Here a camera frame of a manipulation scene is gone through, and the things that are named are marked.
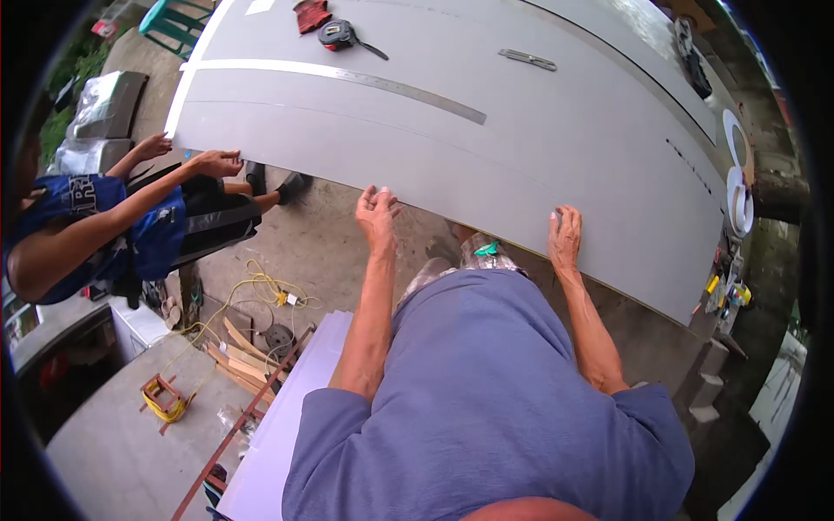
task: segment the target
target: red glove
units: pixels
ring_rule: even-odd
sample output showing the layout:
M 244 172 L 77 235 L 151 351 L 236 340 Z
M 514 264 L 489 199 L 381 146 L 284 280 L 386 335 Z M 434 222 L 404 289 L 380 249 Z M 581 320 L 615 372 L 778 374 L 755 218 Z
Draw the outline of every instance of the red glove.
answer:
M 299 33 L 309 33 L 320 28 L 333 15 L 327 12 L 327 0 L 299 0 L 293 6 L 299 17 Z

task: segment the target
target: hand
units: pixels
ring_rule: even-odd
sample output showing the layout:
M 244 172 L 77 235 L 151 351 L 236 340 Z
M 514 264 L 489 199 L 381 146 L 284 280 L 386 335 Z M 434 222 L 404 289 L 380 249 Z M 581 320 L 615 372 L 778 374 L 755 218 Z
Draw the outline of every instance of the hand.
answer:
M 556 275 L 578 273 L 576 257 L 582 242 L 582 214 L 572 206 L 559 206 L 556 212 L 562 216 L 562 224 L 554 212 L 550 213 L 550 232 L 547 236 L 547 256 Z
M 209 150 L 194 156 L 188 163 L 193 164 L 196 173 L 215 179 L 233 178 L 244 167 L 239 150 Z
M 396 202 L 397 198 L 391 195 L 388 187 L 382 187 L 377 193 L 372 184 L 362 192 L 356 203 L 356 223 L 368 240 L 371 254 L 397 250 L 394 218 L 402 207 L 392 208 Z
M 143 139 L 133 149 L 133 153 L 136 154 L 136 159 L 139 161 L 148 161 L 169 152 L 171 152 L 171 140 L 165 137 L 164 132 Z

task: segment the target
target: plastic chair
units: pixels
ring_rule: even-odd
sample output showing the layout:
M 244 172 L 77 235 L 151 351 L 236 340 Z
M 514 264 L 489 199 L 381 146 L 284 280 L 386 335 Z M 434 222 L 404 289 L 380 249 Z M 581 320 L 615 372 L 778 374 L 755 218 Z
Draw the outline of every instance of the plastic chair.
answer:
M 168 6 L 170 3 L 179 3 L 191 8 L 199 9 L 206 14 L 200 18 L 191 18 L 186 14 L 182 14 L 180 11 L 170 8 Z M 142 18 L 142 22 L 139 24 L 139 34 L 145 36 L 148 40 L 156 43 L 160 47 L 168 49 L 180 58 L 188 58 L 191 56 L 191 52 L 197 44 L 197 38 L 199 38 L 199 36 L 194 36 L 191 32 L 196 29 L 202 33 L 205 29 L 203 20 L 209 18 L 213 12 L 214 11 L 209 8 L 204 8 L 203 6 L 199 6 L 191 2 L 185 2 L 184 0 L 158 0 L 153 7 L 148 10 L 148 13 L 145 14 L 145 18 Z M 150 31 L 155 31 L 169 38 L 173 38 L 179 42 L 179 47 L 173 48 L 160 42 L 158 39 L 148 34 Z

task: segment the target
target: yellow cable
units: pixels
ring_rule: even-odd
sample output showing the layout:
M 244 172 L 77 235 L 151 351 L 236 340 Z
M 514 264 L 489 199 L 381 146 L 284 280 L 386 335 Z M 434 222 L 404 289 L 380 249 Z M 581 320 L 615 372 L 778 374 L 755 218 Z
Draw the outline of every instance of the yellow cable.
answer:
M 258 270 L 259 270 L 259 271 L 258 271 L 258 272 L 253 272 L 253 271 L 251 271 L 251 270 L 249 269 L 249 264 L 250 264 L 250 263 L 254 263 L 254 264 L 255 264 L 255 266 L 257 266 L 257 267 L 258 267 Z M 211 316 L 211 318 L 209 318 L 209 319 L 208 319 L 208 323 L 195 322 L 195 323 L 193 323 L 192 325 L 188 326 L 186 329 L 182 329 L 182 330 L 180 330 L 180 331 L 171 331 L 170 333 L 164 334 L 164 335 L 162 335 L 161 337 L 156 337 L 154 340 L 152 340 L 152 341 L 151 341 L 151 343 L 148 345 L 149 347 L 150 347 L 151 345 L 154 345 L 154 344 L 155 344 L 158 340 L 160 340 L 160 339 L 165 339 L 165 338 L 167 338 L 168 336 L 170 336 L 170 335 L 172 335 L 172 334 L 180 334 L 180 335 L 184 335 L 184 334 L 186 334 L 188 331 L 190 331 L 191 329 L 196 328 L 197 326 L 203 326 L 203 328 L 200 330 L 200 332 L 197 334 L 197 336 L 196 336 L 196 337 L 194 337 L 194 339 L 193 339 L 191 342 L 189 342 L 189 343 L 188 343 L 188 345 L 186 345 L 186 346 L 185 346 L 185 348 L 183 348 L 183 350 L 182 350 L 182 351 L 180 351 L 179 353 L 177 353 L 177 356 L 175 356 L 175 357 L 171 358 L 171 361 L 170 361 L 170 362 L 168 362 L 168 364 L 167 364 L 167 365 L 163 368 L 163 370 L 159 372 L 159 376 L 160 376 L 160 378 L 162 377 L 162 374 L 163 374 L 163 373 L 164 373 L 164 372 L 165 372 L 165 371 L 166 371 L 169 367 L 171 367 L 171 364 L 172 364 L 172 363 L 174 363 L 174 361 L 175 361 L 177 358 L 179 358 L 179 357 L 181 357 L 183 354 L 185 354 L 185 352 L 186 352 L 186 351 L 188 351 L 188 348 L 190 348 L 191 346 L 193 346 L 193 345 L 194 345 L 194 343 L 195 343 L 195 342 L 197 342 L 197 340 L 198 340 L 200 337 L 202 337 L 202 336 L 203 336 L 203 333 L 204 333 L 206 330 L 208 330 L 208 331 L 209 331 L 212 335 L 214 335 L 214 337 L 217 339 L 218 343 L 222 342 L 222 341 L 220 340 L 219 335 L 217 335 L 217 334 L 216 334 L 216 333 L 215 333 L 215 332 L 214 332 L 214 331 L 213 331 L 213 330 L 212 330 L 212 329 L 208 326 L 208 324 L 209 324 L 209 323 L 211 323 L 211 322 L 214 320 L 214 317 L 216 317 L 219 313 L 221 313 L 221 312 L 225 311 L 225 310 L 226 310 L 226 308 L 228 308 L 228 307 L 232 304 L 232 296 L 234 295 L 234 292 L 235 292 L 235 291 L 237 291 L 237 289 L 238 289 L 239 287 L 241 287 L 242 285 L 244 285 L 244 284 L 246 284 L 246 283 L 251 283 L 251 284 L 252 284 L 252 290 L 255 292 L 255 294 L 256 294 L 256 295 L 258 295 L 258 298 L 260 298 L 260 299 L 261 299 L 261 301 L 263 301 L 263 302 L 265 302 L 265 303 L 267 303 L 267 304 L 276 304 L 277 306 L 282 306 L 282 305 L 285 305 L 285 304 L 287 303 L 287 293 L 285 293 L 285 292 L 281 291 L 281 287 L 279 286 L 279 284 L 283 284 L 284 286 L 290 286 L 291 288 L 295 288 L 295 289 L 297 289 L 297 290 L 299 291 L 299 293 L 300 293 L 300 296 L 299 296 L 299 300 L 298 300 L 298 302 L 297 302 L 297 303 L 296 303 L 296 304 L 292 307 L 292 309 L 290 310 L 290 314 L 289 314 L 290 321 L 292 321 L 292 320 L 293 320 L 293 313 L 292 313 L 292 311 L 294 311 L 296 308 L 307 308 L 307 307 L 310 307 L 310 306 L 307 304 L 307 302 L 308 302 L 309 300 L 312 300 L 312 299 L 315 299 L 315 300 L 319 300 L 319 301 L 320 301 L 320 299 L 318 299 L 317 297 L 308 297 L 308 296 L 307 296 L 307 293 L 305 293 L 303 289 L 299 288 L 299 287 L 298 287 L 298 286 L 296 286 L 295 284 L 291 284 L 291 283 L 288 283 L 288 282 L 286 282 L 286 281 L 283 281 L 283 280 L 279 280 L 279 279 L 277 279 L 277 278 L 272 278 L 272 277 L 270 277 L 268 274 L 266 274 L 266 273 L 264 272 L 264 269 L 263 269 L 263 268 L 261 268 L 260 264 L 258 264 L 258 261 L 256 261 L 256 260 L 255 260 L 255 259 L 253 259 L 253 258 L 251 258 L 251 259 L 249 259 L 248 261 L 246 261 L 246 271 L 247 271 L 247 272 L 249 272 L 249 275 L 252 275 L 252 278 L 249 278 L 249 279 L 247 279 L 247 280 L 242 280 L 242 281 L 240 281 L 239 283 L 237 283 L 237 284 L 235 284 L 235 285 L 234 285 L 234 287 L 232 288 L 232 291 L 231 291 L 231 292 L 229 292 L 229 297 L 228 297 L 228 298 L 226 298 L 226 302 L 223 304 L 223 306 L 221 306 L 221 308 L 220 308 L 220 309 L 218 309 L 218 310 L 217 310 L 217 311 L 216 311 L 216 312 L 215 312 L 215 313 Z M 262 295 L 262 294 L 258 291 L 258 286 L 256 285 L 257 283 L 265 283 L 265 284 L 267 285 L 267 288 L 269 289 L 269 291 L 270 291 L 270 292 L 272 292 L 272 294 L 274 295 L 274 299 L 265 298 L 265 297 L 264 297 L 264 296 L 263 296 L 263 295 Z M 291 322 L 291 324 L 292 324 L 293 339 L 295 339 L 295 324 L 294 324 L 294 323 L 292 323 L 292 322 Z M 274 352 L 274 351 L 275 351 L 275 349 L 273 349 L 271 352 L 269 352 L 269 354 L 267 355 L 267 358 L 269 358 L 269 356 L 271 356 L 271 355 L 272 355 L 272 352 Z M 268 373 L 268 372 L 269 372 L 269 366 L 268 366 L 268 364 L 267 364 L 265 361 L 264 361 L 264 365 L 265 365 L 265 366 L 267 366 L 267 371 L 266 371 L 266 372 Z M 143 398 L 145 398 L 145 403 L 147 403 L 147 404 L 148 404 L 148 407 L 149 407 L 152 411 L 154 411 L 154 412 L 156 413 L 156 415 L 157 415 L 157 416 L 159 416 L 159 417 L 160 417 L 162 420 L 164 420 L 166 423 L 173 423 L 173 422 L 176 422 L 176 421 L 179 419 L 179 417 L 183 415 L 183 413 L 185 412 L 185 409 L 187 409 L 187 408 L 188 408 L 188 406 L 191 404 L 191 400 L 193 400 L 194 396 L 197 394 L 197 390 L 198 390 L 198 389 L 200 389 L 200 386 L 201 386 L 201 385 L 203 385 L 203 382 L 205 382 L 205 381 L 206 381 L 206 378 L 208 378 L 210 374 L 211 374 L 211 371 L 209 371 L 208 373 L 206 373 L 206 375 L 203 377 L 203 379 L 202 379 L 202 380 L 200 380 L 200 383 L 197 385 L 197 388 L 194 390 L 194 392 L 193 392 L 193 393 L 191 393 L 191 396 L 189 396 L 189 397 L 188 397 L 188 399 L 187 399 L 185 402 L 183 402 L 183 400 L 182 400 L 182 399 L 177 400 L 177 403 L 175 403 L 175 404 L 174 404 L 174 406 L 172 407 L 171 411 L 169 411 L 169 412 L 167 412 L 167 413 L 165 413 L 165 412 L 163 412 L 163 411 L 162 411 L 162 409 L 161 409 L 161 408 L 160 408 L 160 407 L 159 407 L 159 406 L 158 406 L 158 405 L 157 405 L 157 404 L 156 404 L 156 403 L 155 403 L 155 402 L 154 402 L 154 401 L 153 401 L 153 400 L 152 400 L 152 399 L 151 399 L 151 398 L 147 395 L 147 393 L 145 392 L 145 390 L 144 390 L 144 389 L 143 389 L 143 391 L 142 391 L 142 397 L 143 397 Z M 158 388 L 158 383 L 153 384 L 151 387 L 152 387 L 152 388 L 150 389 L 150 391 L 151 391 L 151 392 L 155 391 L 155 390 Z
M 159 416 L 161 419 L 163 419 L 165 421 L 165 423 L 174 423 L 175 421 L 177 421 L 179 419 L 180 416 L 183 415 L 183 413 L 185 412 L 185 409 L 187 409 L 188 406 L 191 405 L 191 400 L 193 400 L 194 397 L 197 396 L 197 391 L 200 389 L 200 387 L 203 385 L 203 383 L 206 381 L 206 378 L 208 378 L 210 374 L 211 374 L 211 371 L 209 371 L 208 373 L 206 373 L 205 376 L 203 376 L 203 379 L 200 380 L 200 383 L 197 384 L 197 388 L 194 390 L 193 393 L 191 393 L 191 396 L 189 396 L 187 400 L 183 401 L 182 398 L 177 398 L 177 402 L 173 405 L 171 410 L 168 411 L 167 413 L 165 413 L 162 410 L 162 408 L 159 407 L 156 404 L 156 402 L 154 402 L 151 399 L 150 396 L 148 396 L 148 391 L 153 393 L 154 391 L 159 389 L 159 383 L 153 382 L 151 385 L 148 386 L 147 390 L 142 389 L 142 398 L 145 398 L 145 403 L 148 404 L 148 408 L 150 408 L 152 411 L 154 411 L 157 416 Z

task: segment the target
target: green tag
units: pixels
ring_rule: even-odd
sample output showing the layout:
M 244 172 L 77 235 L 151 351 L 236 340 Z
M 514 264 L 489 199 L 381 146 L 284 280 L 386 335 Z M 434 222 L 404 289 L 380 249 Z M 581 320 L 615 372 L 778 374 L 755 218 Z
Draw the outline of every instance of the green tag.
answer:
M 487 255 L 496 255 L 498 253 L 498 241 L 493 241 L 492 244 L 481 246 L 475 250 L 475 255 L 478 257 L 486 257 Z

